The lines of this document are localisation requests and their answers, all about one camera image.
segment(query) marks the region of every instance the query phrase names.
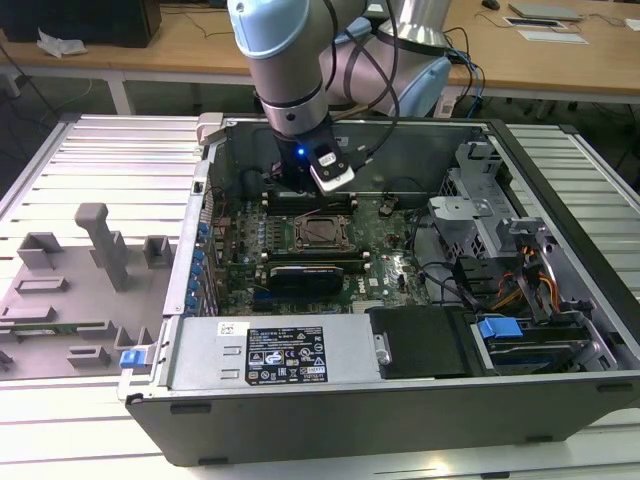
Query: motherboard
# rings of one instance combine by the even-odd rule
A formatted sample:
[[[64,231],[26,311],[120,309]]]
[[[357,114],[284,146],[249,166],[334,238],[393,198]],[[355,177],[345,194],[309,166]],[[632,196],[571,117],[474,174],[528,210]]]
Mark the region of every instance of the motherboard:
[[[429,303],[410,252],[412,211],[345,196],[321,208],[265,198],[213,216],[218,314],[364,313]]]

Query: blue cable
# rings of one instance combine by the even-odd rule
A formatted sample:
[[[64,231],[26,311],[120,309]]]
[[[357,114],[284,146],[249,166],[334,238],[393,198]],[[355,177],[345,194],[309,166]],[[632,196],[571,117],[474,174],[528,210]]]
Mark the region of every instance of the blue cable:
[[[475,111],[476,107],[480,103],[480,98],[481,98],[480,75],[478,74],[478,69],[475,67],[475,65],[471,62],[471,60],[469,59],[469,57],[466,54],[462,53],[459,50],[456,50],[453,47],[451,47],[451,50],[453,50],[456,53],[456,55],[458,55],[458,57],[460,59],[462,59],[467,64],[467,67],[469,67],[469,70],[471,70],[473,72],[473,74],[476,76],[476,98],[473,101],[473,104],[471,105],[471,109],[469,110],[469,114],[467,115],[467,118],[471,118],[471,115],[473,115],[473,112]]]
[[[475,75],[476,75],[476,99],[473,101],[473,105],[471,105],[471,109],[469,110],[469,113],[467,114],[467,118],[471,118],[471,115],[473,115],[473,112],[476,110],[476,107],[480,103],[480,98],[481,98],[481,94],[480,94],[480,75],[478,74],[478,69],[473,65],[473,63],[469,63],[469,67],[471,68],[473,73],[475,73]]]

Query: floor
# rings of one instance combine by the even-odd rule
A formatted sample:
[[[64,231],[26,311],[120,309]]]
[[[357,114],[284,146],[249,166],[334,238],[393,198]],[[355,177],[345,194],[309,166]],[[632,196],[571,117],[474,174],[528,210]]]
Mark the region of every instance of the floor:
[[[104,82],[58,78],[37,78],[34,82],[59,113],[115,113]],[[188,84],[131,82],[129,89],[140,115],[193,115]],[[254,111],[251,87],[202,85],[201,89],[203,111]],[[22,86],[21,91],[18,99],[0,100],[0,197],[56,122],[28,83]],[[477,118],[499,118],[507,123],[573,125],[613,166],[618,165],[640,131],[640,107],[634,107],[632,116],[632,110],[627,105],[581,103],[576,111],[570,111],[566,102],[558,102],[543,121],[538,121],[535,118],[538,108],[536,102],[507,102],[506,99],[493,98],[485,99],[484,103],[482,110],[476,112]],[[455,116],[466,116],[470,106],[469,99],[463,101],[456,109]],[[639,188],[640,161],[633,153],[627,155],[619,172],[627,182]]]

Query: power supply label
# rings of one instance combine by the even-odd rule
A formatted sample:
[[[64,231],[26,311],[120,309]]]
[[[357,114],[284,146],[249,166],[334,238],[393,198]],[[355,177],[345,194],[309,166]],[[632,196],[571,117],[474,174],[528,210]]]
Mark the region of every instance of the power supply label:
[[[245,371],[249,385],[327,382],[322,327],[250,328]]]

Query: white cable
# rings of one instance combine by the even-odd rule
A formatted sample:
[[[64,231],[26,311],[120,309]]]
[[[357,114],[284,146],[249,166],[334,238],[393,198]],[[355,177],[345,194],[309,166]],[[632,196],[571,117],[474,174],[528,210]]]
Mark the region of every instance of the white cable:
[[[78,96],[77,96],[77,97],[75,97],[75,98],[72,98],[72,99],[70,99],[70,100],[67,100],[67,101],[66,101],[66,102],[64,102],[64,103],[61,103],[60,105],[58,105],[57,107],[55,107],[55,109],[54,109],[54,110],[57,112],[57,111],[58,111],[58,110],[60,110],[62,107],[66,107],[66,106],[67,106],[67,105],[69,105],[70,103],[76,102],[76,101],[80,100],[81,98],[86,97],[87,95],[89,95],[89,92],[91,92],[91,89],[92,89],[92,88],[93,88],[93,79],[92,79],[92,78],[90,78],[90,79],[89,79],[89,87],[87,88],[87,90],[86,90],[82,95],[78,95]],[[45,120],[49,115],[51,115],[51,112],[49,112],[49,111],[45,112],[45,113],[42,115],[42,117],[40,117],[40,123],[43,123],[43,122],[44,122],[44,120]]]

